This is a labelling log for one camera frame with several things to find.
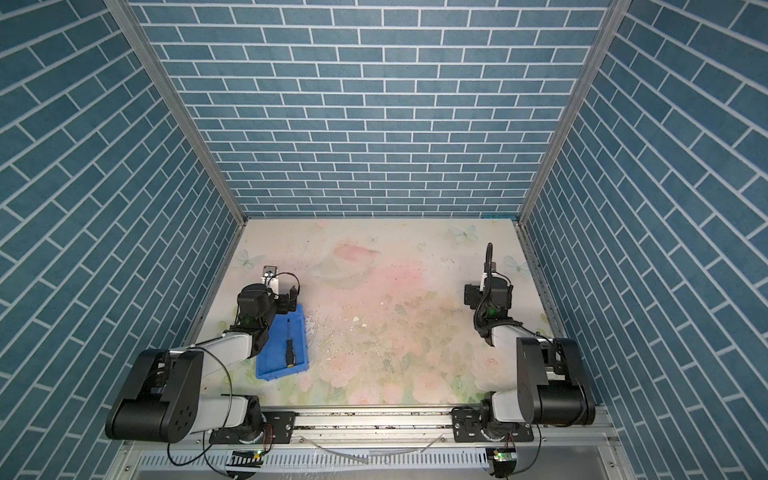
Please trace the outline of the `black yellow handled screwdriver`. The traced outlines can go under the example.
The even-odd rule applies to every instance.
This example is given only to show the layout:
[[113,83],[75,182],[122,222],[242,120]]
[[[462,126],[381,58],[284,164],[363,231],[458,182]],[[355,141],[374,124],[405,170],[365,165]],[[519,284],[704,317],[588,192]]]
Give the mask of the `black yellow handled screwdriver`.
[[286,320],[286,349],[285,349],[285,362],[287,368],[292,368],[295,366],[296,362],[296,354],[295,349],[293,345],[293,339],[292,339],[292,333],[291,333],[291,323],[290,320]]

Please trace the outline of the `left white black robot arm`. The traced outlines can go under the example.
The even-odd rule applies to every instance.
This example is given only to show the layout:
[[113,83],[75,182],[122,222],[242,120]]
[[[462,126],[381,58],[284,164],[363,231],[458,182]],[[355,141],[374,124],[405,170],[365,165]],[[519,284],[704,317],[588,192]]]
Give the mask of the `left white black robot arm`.
[[237,296],[234,323],[220,336],[175,349],[148,349],[136,358],[105,422],[112,440],[173,444],[209,432],[236,443],[257,443],[268,430],[260,401],[229,390],[202,393],[202,380],[257,357],[278,315],[296,310],[301,287],[281,293],[269,280],[245,286]]

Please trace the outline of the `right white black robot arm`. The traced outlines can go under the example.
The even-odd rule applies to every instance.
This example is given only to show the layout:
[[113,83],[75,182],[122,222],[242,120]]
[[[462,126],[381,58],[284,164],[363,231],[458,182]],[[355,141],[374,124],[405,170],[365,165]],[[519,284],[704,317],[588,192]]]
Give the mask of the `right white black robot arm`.
[[491,347],[515,355],[515,386],[485,395],[482,427],[506,433],[518,424],[591,425],[596,401],[577,342],[536,333],[513,319],[512,293],[508,279],[495,274],[464,286],[463,302],[473,312],[475,331]]

